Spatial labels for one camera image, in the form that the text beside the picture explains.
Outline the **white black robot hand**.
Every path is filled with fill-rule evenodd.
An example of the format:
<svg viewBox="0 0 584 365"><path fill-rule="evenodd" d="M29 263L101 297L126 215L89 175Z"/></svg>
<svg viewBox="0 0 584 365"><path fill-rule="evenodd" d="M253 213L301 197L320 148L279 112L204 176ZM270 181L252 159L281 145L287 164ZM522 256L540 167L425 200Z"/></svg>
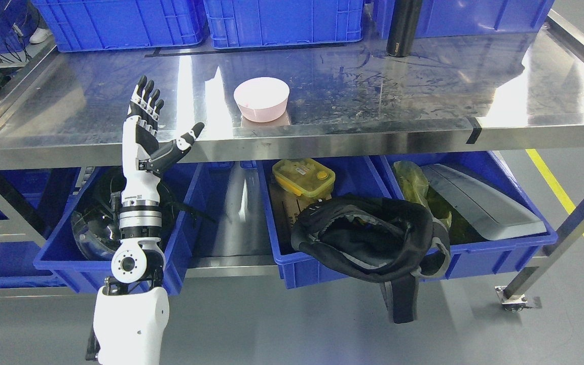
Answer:
<svg viewBox="0 0 584 365"><path fill-rule="evenodd" d="M156 134L164 100L155 82L141 76L132 91L122 131L122 169L127 186L156 186L165 171L192 150L205 127L195 123L189 131L160 146Z"/></svg>

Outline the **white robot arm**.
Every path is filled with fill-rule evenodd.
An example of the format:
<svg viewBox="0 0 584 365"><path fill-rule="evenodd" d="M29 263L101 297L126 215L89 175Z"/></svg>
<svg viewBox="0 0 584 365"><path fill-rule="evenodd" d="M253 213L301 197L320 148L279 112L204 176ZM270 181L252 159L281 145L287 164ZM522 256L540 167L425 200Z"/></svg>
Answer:
<svg viewBox="0 0 584 365"><path fill-rule="evenodd" d="M112 275L99 289L86 360L99 364L159 364L169 319L160 249L159 180L127 178L121 194L121 245Z"/></svg>

